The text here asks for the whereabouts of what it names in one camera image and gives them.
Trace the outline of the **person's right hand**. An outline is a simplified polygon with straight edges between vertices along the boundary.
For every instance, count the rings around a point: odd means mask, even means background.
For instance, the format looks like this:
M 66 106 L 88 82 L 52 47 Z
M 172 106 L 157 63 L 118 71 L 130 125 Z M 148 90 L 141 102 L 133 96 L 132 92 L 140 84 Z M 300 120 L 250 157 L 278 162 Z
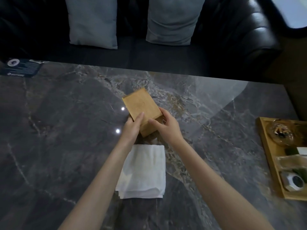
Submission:
M 177 120 L 164 108 L 159 107 L 159 110 L 164 116 L 165 123 L 163 128 L 155 128 L 159 131 L 160 135 L 170 146 L 174 147 L 184 140 L 179 123 Z

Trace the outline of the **person's left hand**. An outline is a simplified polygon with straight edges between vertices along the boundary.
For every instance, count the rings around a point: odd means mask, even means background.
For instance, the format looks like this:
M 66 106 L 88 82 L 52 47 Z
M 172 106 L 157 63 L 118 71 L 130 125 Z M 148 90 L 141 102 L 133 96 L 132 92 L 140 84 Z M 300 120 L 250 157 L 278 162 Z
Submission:
M 133 127 L 134 120 L 131 116 L 128 117 L 121 133 L 120 140 L 126 145 L 132 146 L 139 134 L 140 128 Z

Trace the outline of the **wooden box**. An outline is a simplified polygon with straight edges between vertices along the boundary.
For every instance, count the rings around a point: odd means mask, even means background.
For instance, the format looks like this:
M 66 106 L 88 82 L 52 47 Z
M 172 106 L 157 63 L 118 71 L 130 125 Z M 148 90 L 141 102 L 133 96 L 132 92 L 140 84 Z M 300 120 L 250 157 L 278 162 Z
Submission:
M 153 125 L 148 123 L 149 119 L 163 123 L 164 117 L 162 112 L 144 87 L 124 96 L 122 100 L 133 120 L 140 113 L 144 113 L 143 121 L 140 124 L 140 134 L 142 137 L 145 138 L 157 130 Z

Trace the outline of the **person's left forearm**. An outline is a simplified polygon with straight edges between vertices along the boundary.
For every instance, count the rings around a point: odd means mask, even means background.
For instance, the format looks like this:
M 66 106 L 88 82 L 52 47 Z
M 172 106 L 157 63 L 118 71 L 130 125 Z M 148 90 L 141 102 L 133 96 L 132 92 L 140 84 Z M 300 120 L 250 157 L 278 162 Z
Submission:
M 58 230 L 100 230 L 135 139 L 121 138 Z

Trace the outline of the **person's right forearm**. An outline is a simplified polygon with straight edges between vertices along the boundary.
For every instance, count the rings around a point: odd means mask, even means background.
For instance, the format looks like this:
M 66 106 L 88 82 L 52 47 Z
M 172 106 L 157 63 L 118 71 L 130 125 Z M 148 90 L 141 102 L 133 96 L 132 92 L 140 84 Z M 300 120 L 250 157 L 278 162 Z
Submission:
M 182 138 L 169 140 L 222 230 L 274 230 L 269 221 L 222 179 Z

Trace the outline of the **white folded napkin stack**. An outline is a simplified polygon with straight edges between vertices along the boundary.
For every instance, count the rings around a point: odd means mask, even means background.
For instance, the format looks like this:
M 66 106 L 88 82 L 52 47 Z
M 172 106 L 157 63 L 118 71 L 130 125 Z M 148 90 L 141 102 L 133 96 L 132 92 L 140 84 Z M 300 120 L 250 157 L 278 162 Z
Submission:
M 165 147 L 134 144 L 125 159 L 115 189 L 119 198 L 163 198 L 165 188 Z

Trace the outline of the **black leather sofa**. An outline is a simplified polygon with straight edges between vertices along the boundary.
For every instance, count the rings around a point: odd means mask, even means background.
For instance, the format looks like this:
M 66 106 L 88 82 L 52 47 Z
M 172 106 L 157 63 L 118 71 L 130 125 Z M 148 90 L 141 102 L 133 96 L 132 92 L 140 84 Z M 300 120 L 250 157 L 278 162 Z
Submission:
M 258 0 L 0 0 L 1 61 L 259 81 L 280 53 Z

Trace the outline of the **grey cushion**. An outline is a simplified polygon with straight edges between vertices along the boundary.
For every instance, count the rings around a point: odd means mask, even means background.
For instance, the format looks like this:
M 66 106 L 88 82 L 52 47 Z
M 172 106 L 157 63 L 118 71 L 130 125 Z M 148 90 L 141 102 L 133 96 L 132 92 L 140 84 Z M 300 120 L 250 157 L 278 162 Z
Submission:
M 117 50 L 117 0 L 65 0 L 70 44 Z
M 205 0 L 149 0 L 146 41 L 188 46 Z

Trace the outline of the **wooden tray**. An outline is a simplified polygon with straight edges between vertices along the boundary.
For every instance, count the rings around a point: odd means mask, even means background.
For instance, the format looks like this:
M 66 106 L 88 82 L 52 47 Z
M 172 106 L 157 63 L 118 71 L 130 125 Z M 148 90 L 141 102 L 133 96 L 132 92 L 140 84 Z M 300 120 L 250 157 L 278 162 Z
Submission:
M 267 126 L 270 123 L 273 123 L 275 120 L 277 119 L 267 117 L 258 117 L 256 119 L 256 126 L 271 172 L 273 189 L 275 191 L 275 194 L 280 198 L 297 201 L 307 201 L 307 186 L 305 186 L 302 191 L 289 192 L 284 189 L 282 185 L 282 180 L 280 178 L 279 173 L 282 169 L 278 166 L 277 158 L 286 156 L 284 147 L 274 143 L 274 141 L 267 133 Z

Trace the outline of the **glass ashtray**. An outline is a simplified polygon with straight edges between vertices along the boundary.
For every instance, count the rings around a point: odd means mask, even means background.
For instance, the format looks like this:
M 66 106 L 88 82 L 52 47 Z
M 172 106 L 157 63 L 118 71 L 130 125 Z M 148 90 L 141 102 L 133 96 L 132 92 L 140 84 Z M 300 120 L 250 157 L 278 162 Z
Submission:
M 294 122 L 275 119 L 265 127 L 267 135 L 273 142 L 282 147 L 292 147 L 299 144 L 299 135 Z

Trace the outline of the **dark printed card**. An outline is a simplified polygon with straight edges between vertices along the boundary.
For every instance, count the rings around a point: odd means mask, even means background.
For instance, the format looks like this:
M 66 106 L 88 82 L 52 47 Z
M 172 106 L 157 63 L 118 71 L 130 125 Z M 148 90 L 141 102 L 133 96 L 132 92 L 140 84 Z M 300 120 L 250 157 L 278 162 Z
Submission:
M 45 61 L 11 58 L 0 67 L 0 75 L 30 78 L 35 76 Z

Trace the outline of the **clear plastic packet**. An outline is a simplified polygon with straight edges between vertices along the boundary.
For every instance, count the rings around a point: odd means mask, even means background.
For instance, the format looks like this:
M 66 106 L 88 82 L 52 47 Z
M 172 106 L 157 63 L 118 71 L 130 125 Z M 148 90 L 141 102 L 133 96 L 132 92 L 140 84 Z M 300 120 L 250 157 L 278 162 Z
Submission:
M 307 177 L 307 155 L 289 155 L 275 158 L 279 171 L 293 171 Z

